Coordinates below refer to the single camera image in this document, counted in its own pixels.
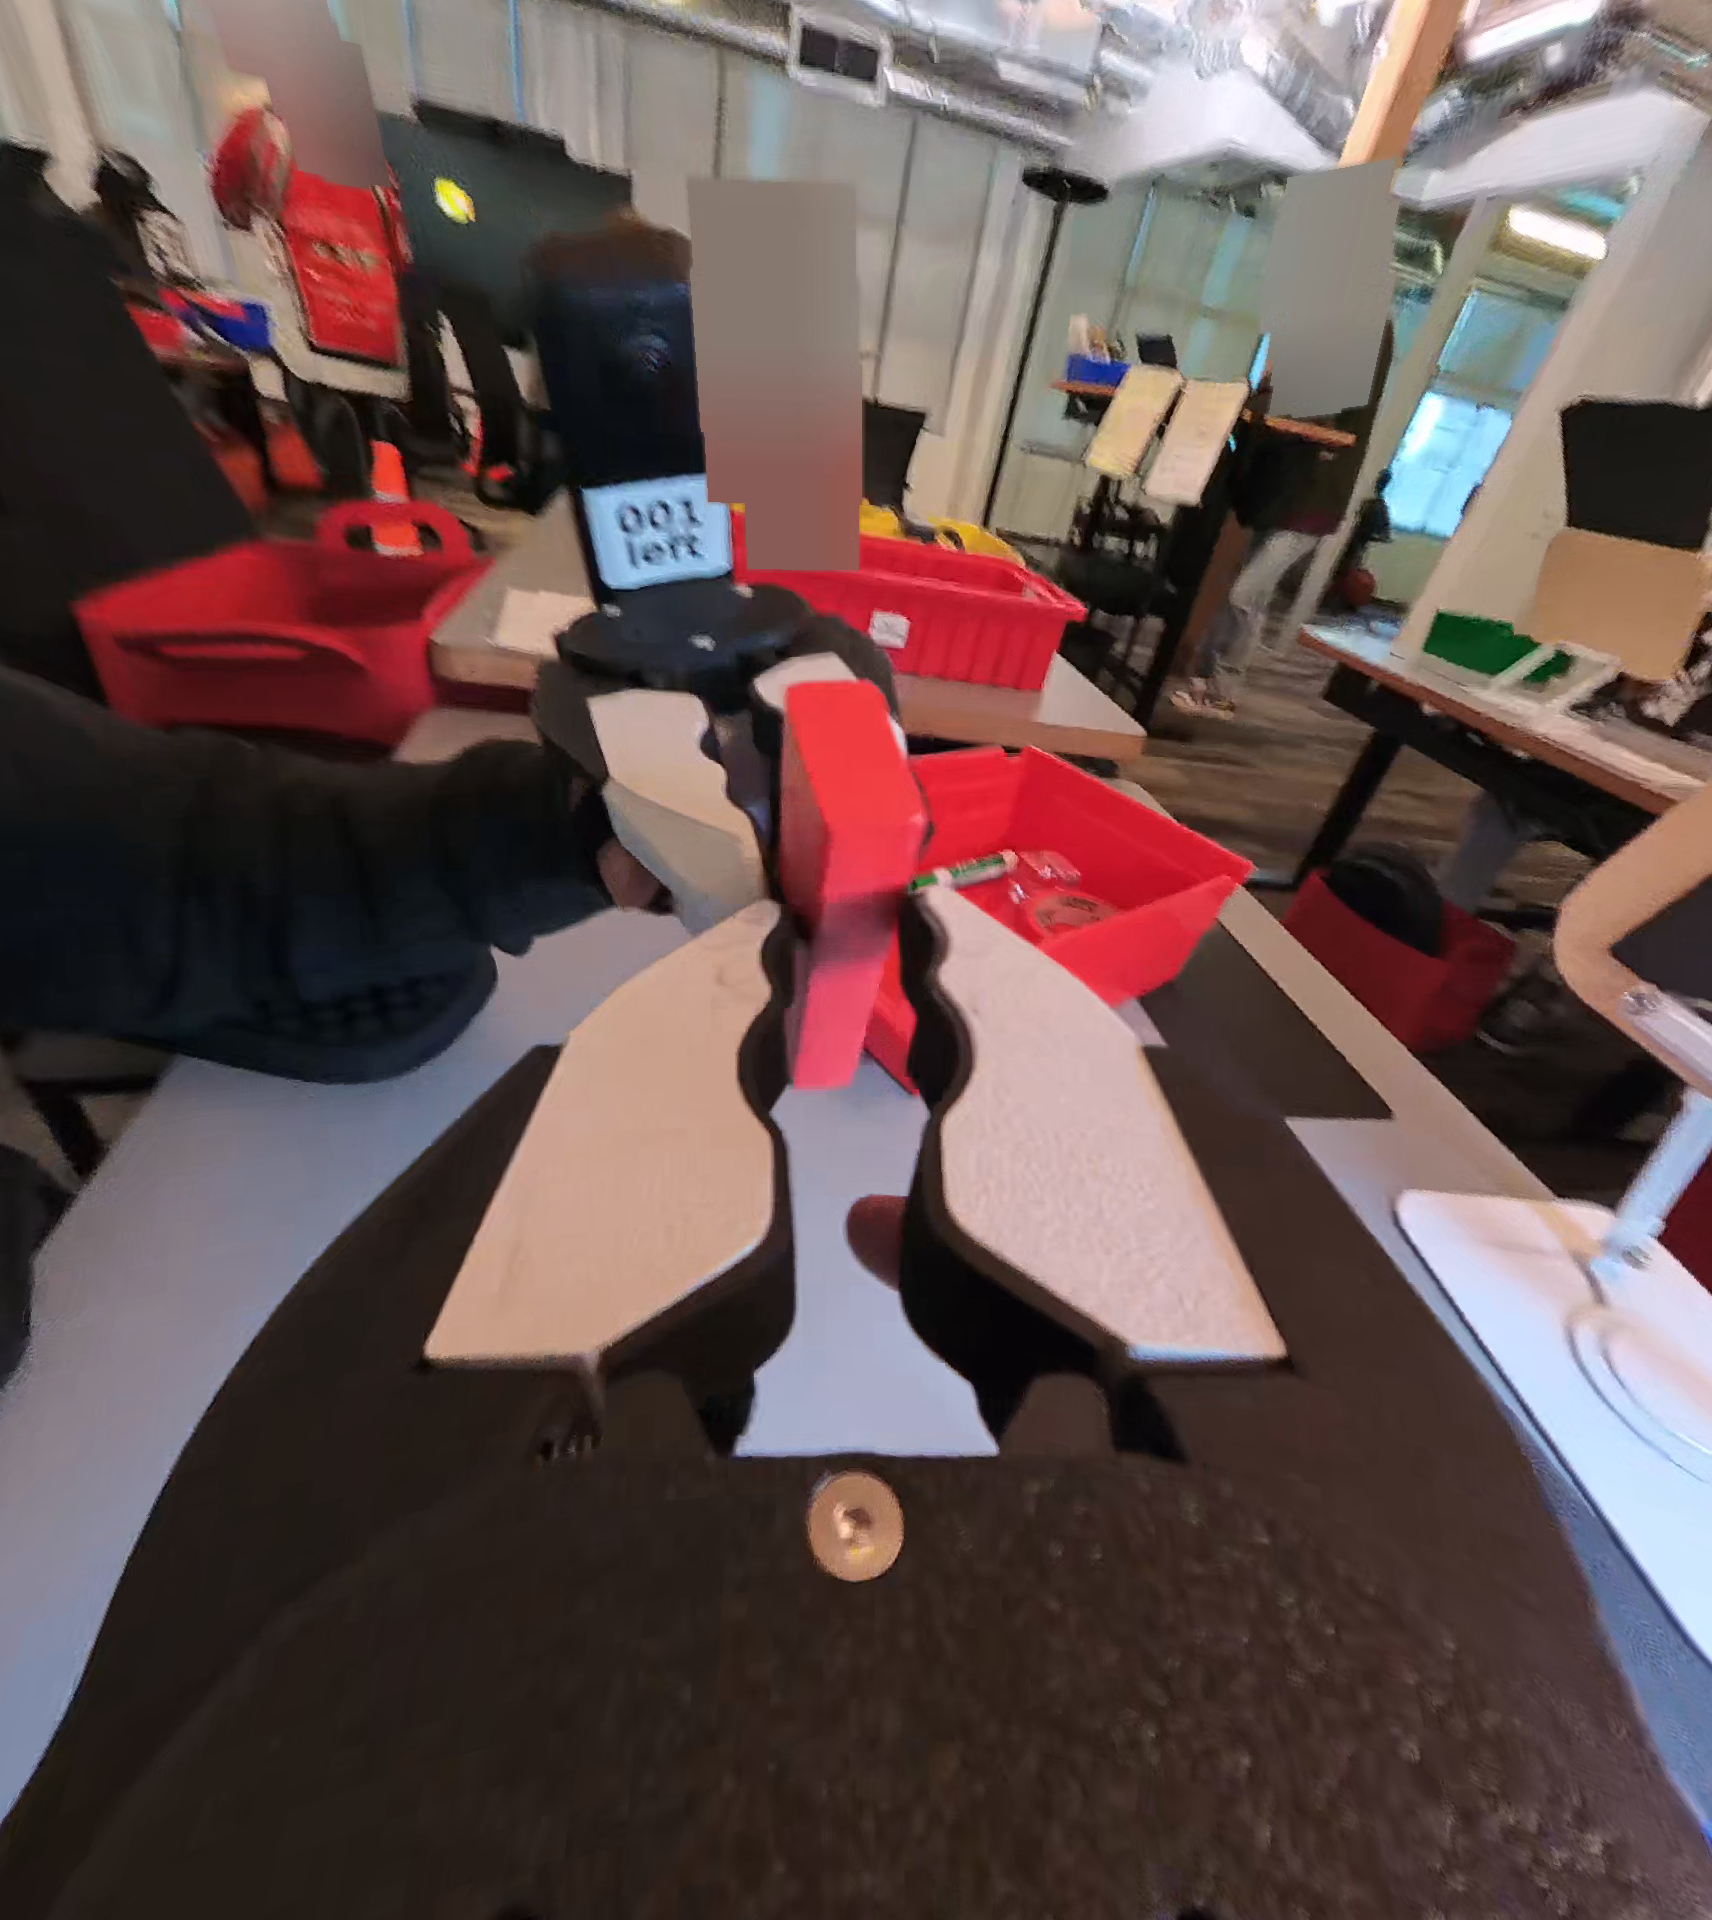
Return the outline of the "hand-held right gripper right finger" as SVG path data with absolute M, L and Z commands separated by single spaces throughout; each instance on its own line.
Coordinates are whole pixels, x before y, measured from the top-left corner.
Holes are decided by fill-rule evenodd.
M 1036 1390 L 1120 1455 L 1186 1455 L 1170 1395 L 1289 1360 L 1151 1053 L 1095 989 L 963 893 L 901 910 L 924 1107 L 898 1297 L 1007 1442 Z

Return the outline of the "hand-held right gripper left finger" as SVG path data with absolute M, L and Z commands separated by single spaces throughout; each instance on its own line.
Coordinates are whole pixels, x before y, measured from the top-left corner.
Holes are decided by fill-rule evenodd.
M 565 1041 L 424 1344 L 595 1402 L 674 1381 L 712 1448 L 797 1318 L 789 1151 L 797 939 L 749 905 L 617 986 Z

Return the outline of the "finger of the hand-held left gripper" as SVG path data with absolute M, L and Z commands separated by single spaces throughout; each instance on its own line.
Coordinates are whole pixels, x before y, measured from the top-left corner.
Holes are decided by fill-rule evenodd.
M 704 704 L 690 693 L 624 688 L 592 696 L 586 717 L 614 837 L 669 893 L 679 925 L 704 935 L 770 900 L 758 831 L 704 749 Z
M 789 727 L 789 702 L 803 686 L 858 686 L 883 700 L 888 712 L 888 693 L 872 678 L 860 676 L 836 652 L 803 652 L 777 661 L 751 678 L 751 740 L 758 752 L 781 752 Z

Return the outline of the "red plastic block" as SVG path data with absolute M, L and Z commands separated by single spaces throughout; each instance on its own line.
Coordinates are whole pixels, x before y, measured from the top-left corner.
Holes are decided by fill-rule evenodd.
M 931 827 L 907 739 L 867 681 L 793 685 L 782 711 L 779 894 L 801 929 L 789 1053 L 799 1093 L 854 1078 Z

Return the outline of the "red storage bin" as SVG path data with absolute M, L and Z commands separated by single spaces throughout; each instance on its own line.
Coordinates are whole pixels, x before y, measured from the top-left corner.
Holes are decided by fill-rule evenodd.
M 1172 982 L 1252 871 L 1156 804 L 1038 749 L 970 747 L 917 754 L 911 766 L 927 809 L 922 871 L 1000 850 L 1059 852 L 1080 871 L 1077 890 L 1116 909 L 1107 925 L 1038 946 L 1016 927 L 1011 879 L 961 890 L 1110 1009 Z
M 797 594 L 913 676 L 1040 693 L 1065 635 L 1086 618 L 1079 598 L 1028 567 L 941 543 L 862 534 L 856 569 L 752 569 L 746 516 L 735 509 L 731 518 L 740 582 Z

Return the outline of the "person's left forearm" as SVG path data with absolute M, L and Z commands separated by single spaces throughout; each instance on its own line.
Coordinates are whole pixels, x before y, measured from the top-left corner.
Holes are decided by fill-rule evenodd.
M 613 906 L 608 839 L 532 742 L 329 763 L 0 665 L 0 1029 L 150 1042 L 524 954 Z

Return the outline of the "white paper sheet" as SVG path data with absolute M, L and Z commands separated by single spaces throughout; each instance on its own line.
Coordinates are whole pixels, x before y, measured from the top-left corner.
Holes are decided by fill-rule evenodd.
M 488 642 L 524 661 L 555 661 L 561 636 L 596 614 L 599 605 L 552 588 L 508 588 L 495 614 Z

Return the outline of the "yellow storage bin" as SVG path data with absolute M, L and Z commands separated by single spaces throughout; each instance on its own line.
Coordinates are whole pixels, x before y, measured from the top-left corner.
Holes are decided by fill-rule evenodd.
M 860 500 L 860 534 L 872 541 L 921 544 L 953 554 L 1028 569 L 1024 554 L 1012 547 L 1011 541 L 1003 541 L 976 522 L 954 516 L 924 521 L 903 509 L 885 507 L 869 499 Z

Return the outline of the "grey side table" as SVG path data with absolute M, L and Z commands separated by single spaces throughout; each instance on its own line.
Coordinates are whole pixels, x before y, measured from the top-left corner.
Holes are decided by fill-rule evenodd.
M 581 598 L 588 573 L 574 513 L 558 494 L 543 514 L 488 510 L 485 577 L 446 613 L 430 636 L 436 683 L 476 707 L 502 708 L 532 693 L 536 663 L 497 645 L 500 611 L 510 591 Z M 927 740 L 1038 749 L 1065 758 L 1127 766 L 1149 749 L 1149 733 L 1069 661 L 1054 658 L 1044 685 L 1023 690 L 992 685 L 898 676 L 905 728 Z

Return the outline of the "orange traffic cone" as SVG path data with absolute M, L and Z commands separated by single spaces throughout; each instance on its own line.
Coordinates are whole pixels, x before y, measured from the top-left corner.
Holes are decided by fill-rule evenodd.
M 391 442 L 371 445 L 367 544 L 388 561 L 420 561 L 424 537 L 415 513 L 404 454 Z

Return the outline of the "red floor basket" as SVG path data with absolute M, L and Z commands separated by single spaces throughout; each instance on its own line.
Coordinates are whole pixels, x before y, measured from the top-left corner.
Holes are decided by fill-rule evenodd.
M 1414 852 L 1368 845 L 1308 874 L 1282 929 L 1414 1055 L 1466 1044 L 1516 966 L 1516 939 L 1445 900 Z

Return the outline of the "paper sheet board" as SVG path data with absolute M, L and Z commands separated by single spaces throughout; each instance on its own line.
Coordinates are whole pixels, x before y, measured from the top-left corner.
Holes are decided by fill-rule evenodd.
M 1249 399 L 1251 386 L 1244 380 L 1186 380 L 1142 481 L 1144 499 L 1170 510 L 1199 509 Z
M 1084 446 L 1082 467 L 1119 483 L 1139 476 L 1182 386 L 1184 378 L 1174 367 L 1132 365 L 1109 392 L 1102 419 Z

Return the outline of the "red plastic tote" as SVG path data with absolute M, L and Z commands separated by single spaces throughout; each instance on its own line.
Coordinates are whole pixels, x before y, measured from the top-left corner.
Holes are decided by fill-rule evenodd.
M 436 707 L 432 635 L 487 570 L 436 503 L 340 500 L 306 538 L 232 543 L 97 588 L 72 617 L 126 718 L 391 750 Z

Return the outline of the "black display screen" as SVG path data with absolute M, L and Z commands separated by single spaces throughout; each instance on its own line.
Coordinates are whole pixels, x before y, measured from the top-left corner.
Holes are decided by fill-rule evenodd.
M 599 229 L 633 199 L 628 172 L 516 122 L 424 105 L 378 112 L 378 133 L 416 274 L 483 298 L 507 349 L 530 339 L 538 247 Z

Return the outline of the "black floor lamp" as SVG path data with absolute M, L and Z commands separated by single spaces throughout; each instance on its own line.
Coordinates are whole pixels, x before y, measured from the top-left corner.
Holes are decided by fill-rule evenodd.
M 1100 206 L 1110 199 L 1110 189 L 1092 174 L 1065 166 L 1061 162 L 1036 162 L 1021 177 L 1023 189 L 1049 208 L 1042 253 L 1031 288 L 1028 308 L 1023 320 L 1019 350 L 1015 359 L 1011 389 L 1004 412 L 997 431 L 989 481 L 982 492 L 980 524 L 990 526 L 1003 481 L 1011 461 L 1012 438 L 1023 415 L 1031 369 L 1036 357 L 1036 339 L 1042 324 L 1044 302 L 1050 295 L 1057 261 L 1063 244 L 1063 233 L 1071 210 Z

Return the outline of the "large black board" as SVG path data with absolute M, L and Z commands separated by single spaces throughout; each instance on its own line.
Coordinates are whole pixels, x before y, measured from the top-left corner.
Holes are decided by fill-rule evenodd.
M 100 702 L 77 602 L 255 537 L 107 236 L 0 197 L 0 661 Z

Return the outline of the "black board book stand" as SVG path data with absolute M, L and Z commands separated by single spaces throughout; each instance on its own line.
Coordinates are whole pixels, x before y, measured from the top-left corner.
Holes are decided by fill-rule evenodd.
M 1397 1222 L 1712 1668 L 1712 778 L 1568 896 L 1555 958 L 1677 1114 L 1613 1211 L 1408 1190 Z
M 1671 681 L 1710 606 L 1712 403 L 1583 396 L 1561 415 L 1562 526 L 1525 632 Z

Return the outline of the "green storage bin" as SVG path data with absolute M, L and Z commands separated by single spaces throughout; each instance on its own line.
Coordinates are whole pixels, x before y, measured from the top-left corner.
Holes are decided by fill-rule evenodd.
M 1564 693 L 1574 670 L 1566 651 L 1540 647 L 1511 622 L 1452 611 L 1433 617 L 1420 661 L 1464 685 L 1526 700 Z

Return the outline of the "silver ventilation duct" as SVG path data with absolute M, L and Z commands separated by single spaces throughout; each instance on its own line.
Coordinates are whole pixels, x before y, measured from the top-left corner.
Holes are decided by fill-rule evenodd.
M 867 105 L 1044 148 L 1168 76 L 1249 82 L 1339 152 L 1390 37 L 1387 2 L 599 2 Z

